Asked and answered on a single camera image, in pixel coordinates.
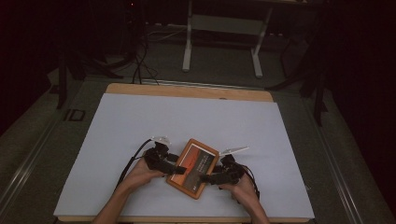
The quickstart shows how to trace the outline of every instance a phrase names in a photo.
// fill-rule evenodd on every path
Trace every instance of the table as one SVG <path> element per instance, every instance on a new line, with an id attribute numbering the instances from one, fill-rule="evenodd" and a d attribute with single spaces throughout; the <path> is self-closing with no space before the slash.
<path id="1" fill-rule="evenodd" d="M 314 217 L 269 92 L 129 84 L 108 86 L 54 215 L 61 221 L 92 220 L 130 157 L 152 135 L 167 135 L 174 154 L 190 138 L 219 151 L 248 144 L 250 149 L 235 159 L 252 169 L 270 220 Z M 194 200 L 156 178 L 130 197 L 120 221 L 230 223 L 249 222 L 249 217 L 226 190 L 206 186 Z"/>
<path id="2" fill-rule="evenodd" d="M 262 41 L 265 37 L 265 31 L 268 26 L 268 22 L 271 18 L 274 5 L 276 4 L 288 4 L 291 6 L 306 6 L 306 1 L 295 1 L 295 0 L 251 0 L 255 2 L 263 2 L 268 4 L 265 17 L 262 21 L 257 20 L 245 20 L 236 18 L 225 18 L 217 16 L 198 15 L 192 13 L 192 0 L 189 0 L 188 19 L 187 19 L 187 42 L 184 51 L 183 67 L 184 72 L 190 71 L 191 63 L 191 32 L 192 29 L 196 30 L 207 30 L 224 33 L 234 33 L 242 35 L 256 35 L 258 37 L 256 46 L 251 49 L 251 58 L 253 61 L 253 67 L 256 77 L 262 77 L 262 67 L 259 60 L 259 51 L 262 47 Z"/>

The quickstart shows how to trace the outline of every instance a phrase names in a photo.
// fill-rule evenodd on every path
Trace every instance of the white table surface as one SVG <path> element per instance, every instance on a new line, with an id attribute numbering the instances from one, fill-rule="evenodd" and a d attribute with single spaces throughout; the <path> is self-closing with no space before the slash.
<path id="1" fill-rule="evenodd" d="M 170 153 L 190 138 L 234 155 L 256 177 L 269 218 L 313 218 L 311 203 L 276 103 L 105 93 L 54 211 L 94 217 L 120 173 L 151 136 L 166 135 Z M 153 147 L 149 143 L 145 149 Z M 248 217 L 226 190 L 206 186 L 194 200 L 157 178 L 134 193 L 123 217 Z"/>

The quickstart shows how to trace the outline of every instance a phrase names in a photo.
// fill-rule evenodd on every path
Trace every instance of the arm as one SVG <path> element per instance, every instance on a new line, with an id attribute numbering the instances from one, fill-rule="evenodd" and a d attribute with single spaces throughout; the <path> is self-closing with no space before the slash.
<path id="1" fill-rule="evenodd" d="M 144 159 L 139 160 L 134 169 L 116 188 L 105 207 L 102 208 L 92 223 L 117 223 L 117 218 L 129 195 L 139 187 L 147 184 L 152 178 L 160 176 L 163 176 L 162 172 L 150 170 Z"/>
<path id="2" fill-rule="evenodd" d="M 243 175 L 236 185 L 219 185 L 222 189 L 227 189 L 233 197 L 240 202 L 251 217 L 253 224 L 269 224 L 270 220 L 265 214 L 264 208 L 254 192 L 253 184 L 247 175 Z"/>

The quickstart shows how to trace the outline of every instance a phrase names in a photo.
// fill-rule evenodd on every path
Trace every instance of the dark floor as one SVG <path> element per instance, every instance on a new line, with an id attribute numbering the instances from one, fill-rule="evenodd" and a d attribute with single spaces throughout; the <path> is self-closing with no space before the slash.
<path id="1" fill-rule="evenodd" d="M 169 34 L 177 29 L 180 28 L 172 28 Z M 164 38 L 164 34 L 150 35 L 147 56 L 142 64 L 142 77 L 148 78 L 143 82 L 155 84 L 152 78 L 155 77 L 160 85 L 205 84 L 210 87 L 264 90 L 264 87 L 285 79 L 279 60 L 280 52 L 286 46 L 282 37 L 268 36 L 264 40 L 260 53 L 264 77 L 258 79 L 254 77 L 248 41 L 242 45 L 230 45 L 223 41 L 208 41 L 205 35 L 195 34 L 189 73 L 181 71 L 183 33 L 172 38 Z M 296 53 L 287 57 L 298 59 L 298 56 Z M 116 69 L 117 74 L 125 76 L 123 80 L 109 79 L 88 69 L 91 72 L 84 81 L 69 82 L 71 96 L 62 110 L 56 110 L 57 95 L 45 93 L 0 138 L 1 192 L 7 191 L 12 176 L 29 152 L 34 149 L 40 151 L 36 154 L 36 163 L 31 166 L 34 168 L 32 172 L 25 172 L 28 178 L 23 188 L 15 192 L 12 203 L 2 211 L 1 223 L 53 222 L 52 213 L 64 181 L 106 86 L 117 81 L 131 82 L 135 68 L 136 65 L 131 64 Z M 56 74 L 56 71 L 49 74 L 54 83 L 57 82 Z M 328 112 L 322 113 L 322 127 L 319 127 L 312 116 L 314 96 L 302 98 L 300 87 L 301 83 L 295 83 L 272 94 L 279 105 L 307 186 L 316 222 L 395 223 L 332 100 L 332 93 L 325 92 L 324 104 Z M 66 109 L 85 110 L 86 117 L 80 122 L 64 121 Z"/>

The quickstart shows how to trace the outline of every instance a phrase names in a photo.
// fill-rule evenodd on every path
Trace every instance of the white table leg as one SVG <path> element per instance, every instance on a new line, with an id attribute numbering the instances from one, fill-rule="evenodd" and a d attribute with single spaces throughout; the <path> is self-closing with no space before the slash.
<path id="1" fill-rule="evenodd" d="M 267 30 L 272 11 L 273 9 L 270 7 L 267 11 L 267 15 L 265 16 L 265 21 L 262 23 L 262 28 L 260 29 L 259 40 L 257 42 L 256 48 L 251 50 L 251 58 L 253 61 L 254 73 L 256 74 L 256 77 L 262 77 L 262 66 L 260 65 L 259 60 L 259 51 L 262 47 L 262 40 L 265 37 L 265 31 Z"/>
<path id="2" fill-rule="evenodd" d="M 191 60 L 191 20 L 192 20 L 192 0 L 189 0 L 189 17 L 187 18 L 187 43 L 186 49 L 184 50 L 183 60 L 183 72 L 190 71 L 190 60 Z"/>

